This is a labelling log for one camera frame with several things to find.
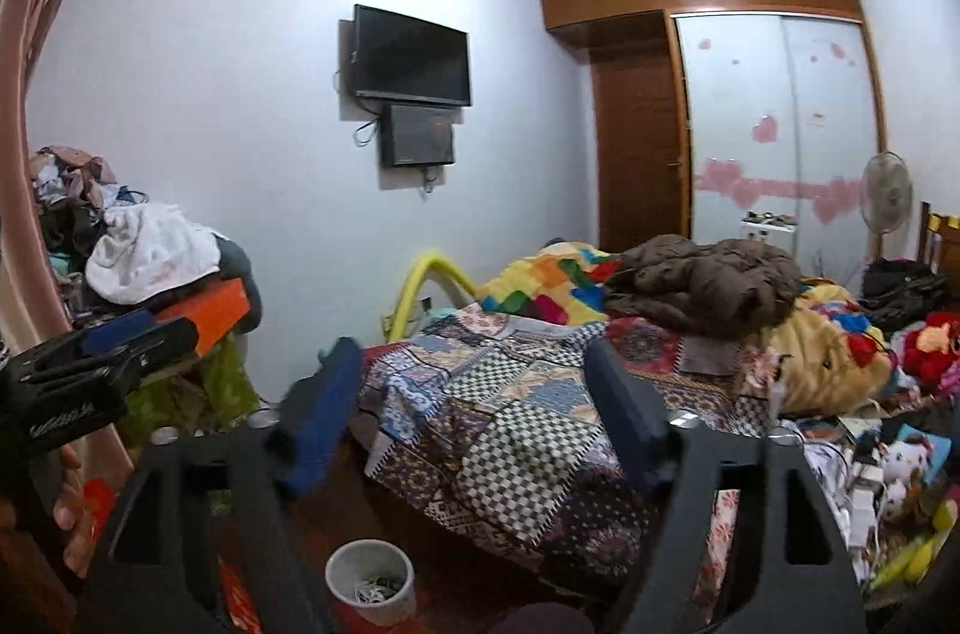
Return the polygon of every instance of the sliding wardrobe door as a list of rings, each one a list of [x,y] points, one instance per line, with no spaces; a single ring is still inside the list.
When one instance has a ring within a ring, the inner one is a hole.
[[[740,237],[751,210],[797,213],[794,98],[779,16],[677,19],[694,175],[691,237]]]
[[[856,23],[782,20],[800,141],[797,262],[858,295],[870,233],[860,177],[877,153],[877,117],[863,34]]]

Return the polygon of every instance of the black bag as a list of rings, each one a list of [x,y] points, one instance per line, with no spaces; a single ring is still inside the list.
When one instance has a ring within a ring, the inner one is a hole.
[[[860,293],[870,322],[890,334],[947,302],[947,274],[934,274],[916,260],[881,257],[867,267]]]

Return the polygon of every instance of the colorful blanket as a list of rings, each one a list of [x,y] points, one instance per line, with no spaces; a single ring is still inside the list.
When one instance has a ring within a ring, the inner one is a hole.
[[[380,427],[368,476],[551,582],[618,590],[656,506],[627,484],[584,387],[584,347],[604,334],[668,407],[720,429],[749,423],[735,378],[679,373],[683,340],[645,319],[559,327],[474,304],[373,356],[361,393]],[[730,536],[718,522],[707,581],[722,575]]]
[[[619,258],[589,244],[561,242],[512,262],[480,288],[487,311],[542,319],[555,325],[603,321],[603,283]]]

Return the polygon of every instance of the wooden door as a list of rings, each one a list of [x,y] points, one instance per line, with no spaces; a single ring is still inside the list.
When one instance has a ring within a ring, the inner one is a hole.
[[[600,247],[622,252],[682,233],[686,159],[665,27],[656,37],[592,49],[590,65]]]

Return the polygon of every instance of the white stuffed toy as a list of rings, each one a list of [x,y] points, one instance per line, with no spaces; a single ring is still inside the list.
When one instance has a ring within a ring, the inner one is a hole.
[[[895,479],[887,486],[887,492],[880,500],[880,519],[882,521],[895,521],[904,514],[906,493],[906,485],[901,479]]]
[[[921,437],[910,439],[913,441],[893,442],[889,447],[880,447],[883,481],[888,486],[899,480],[905,488],[909,488],[912,482],[922,479],[930,468],[930,457],[933,455],[930,442]]]

